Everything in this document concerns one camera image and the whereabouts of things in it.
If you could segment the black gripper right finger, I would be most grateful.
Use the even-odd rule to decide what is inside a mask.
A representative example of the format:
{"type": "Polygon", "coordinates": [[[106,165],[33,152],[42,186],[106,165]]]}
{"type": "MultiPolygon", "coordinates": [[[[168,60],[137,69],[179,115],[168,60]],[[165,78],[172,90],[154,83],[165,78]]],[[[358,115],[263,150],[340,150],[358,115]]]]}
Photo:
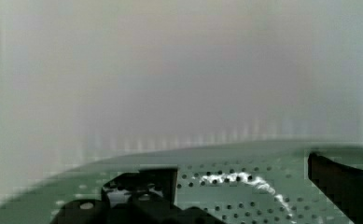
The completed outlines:
{"type": "Polygon", "coordinates": [[[363,224],[363,170],[311,153],[308,178],[355,224],[363,224]]]}

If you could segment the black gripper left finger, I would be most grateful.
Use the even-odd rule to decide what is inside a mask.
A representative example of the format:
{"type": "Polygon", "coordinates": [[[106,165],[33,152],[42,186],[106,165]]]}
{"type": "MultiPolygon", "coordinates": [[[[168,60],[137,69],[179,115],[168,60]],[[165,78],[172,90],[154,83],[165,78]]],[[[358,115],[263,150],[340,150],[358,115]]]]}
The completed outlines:
{"type": "Polygon", "coordinates": [[[175,201],[176,168],[144,169],[114,177],[101,187],[101,200],[110,207],[126,203],[134,193],[152,192],[168,202],[175,201]]]}

